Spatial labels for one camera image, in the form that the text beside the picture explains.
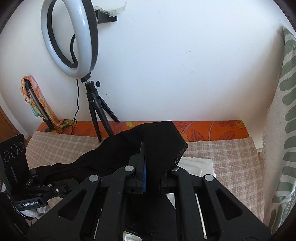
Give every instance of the black tripod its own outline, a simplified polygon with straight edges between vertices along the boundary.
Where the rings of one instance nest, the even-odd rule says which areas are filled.
[[[107,106],[107,104],[105,103],[105,101],[102,99],[101,96],[99,96],[99,93],[96,89],[96,87],[94,86],[94,82],[93,81],[87,81],[85,83],[85,87],[86,87],[86,96],[89,100],[89,111],[91,113],[91,119],[93,121],[94,124],[94,128],[96,130],[96,135],[98,136],[99,142],[101,142],[102,137],[100,134],[100,129],[99,129],[99,125],[98,125],[98,121],[96,118],[96,112],[104,126],[104,128],[106,129],[107,133],[109,136],[113,136],[114,133],[108,123],[107,117],[105,115],[104,110],[107,112],[107,114],[116,122],[119,122],[118,118],[113,114],[113,112],[111,111],[111,109]]]

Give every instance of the white ring light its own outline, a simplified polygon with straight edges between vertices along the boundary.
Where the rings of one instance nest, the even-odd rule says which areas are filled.
[[[74,78],[89,74],[95,64],[99,39],[95,12],[90,0],[63,0],[72,21],[79,61],[71,63],[61,52],[52,30],[52,11],[57,0],[45,0],[41,9],[41,30],[45,45],[59,68]]]

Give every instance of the wooden door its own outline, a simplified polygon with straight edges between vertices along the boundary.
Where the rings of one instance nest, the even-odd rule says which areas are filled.
[[[4,111],[0,107],[0,142],[5,141],[18,134],[18,130],[10,122],[10,120],[7,118]]]

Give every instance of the tripod leg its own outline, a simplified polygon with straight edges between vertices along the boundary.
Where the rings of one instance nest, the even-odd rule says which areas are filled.
[[[107,131],[108,135],[114,136],[113,130],[111,129],[109,122],[107,120],[106,114],[103,110],[100,98],[97,98],[94,96],[94,102],[92,104],[93,104],[93,107],[95,108],[96,112],[98,113],[98,116],[99,116],[105,130]]]
[[[101,105],[103,107],[103,109],[107,112],[108,115],[110,115],[110,117],[115,121],[115,122],[119,122],[119,119],[114,115],[114,113],[112,112],[112,110],[109,108],[109,106],[107,106],[107,104],[105,103],[105,101],[103,100],[103,98],[101,96],[99,96],[99,99],[101,100]]]
[[[94,129],[96,130],[96,135],[99,139],[99,142],[101,142],[102,137],[101,137],[101,133],[98,125],[98,120],[96,119],[96,112],[95,112],[95,108],[93,107],[93,102],[89,102],[89,112],[91,113],[91,119],[94,124]]]

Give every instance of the white wall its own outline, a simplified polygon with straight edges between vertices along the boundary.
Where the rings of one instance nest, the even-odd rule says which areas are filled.
[[[24,130],[24,128],[20,125],[20,123],[17,121],[17,119],[13,116],[10,109],[6,105],[5,101],[3,100],[2,96],[0,95],[0,106],[2,110],[5,112],[6,116],[10,120],[10,122],[14,125],[14,127],[24,135],[24,137],[27,139],[29,137],[28,133]]]
[[[42,38],[42,2],[25,0],[0,35],[0,94],[29,134],[41,119],[19,91],[23,75],[36,79],[58,118],[76,111],[76,80],[55,65]],[[70,59],[73,28],[61,0],[53,23]],[[99,93],[122,121],[242,119],[260,148],[283,25],[292,30],[272,0],[128,0],[117,22],[99,25],[92,80],[100,80]],[[90,121],[80,89],[77,119]]]

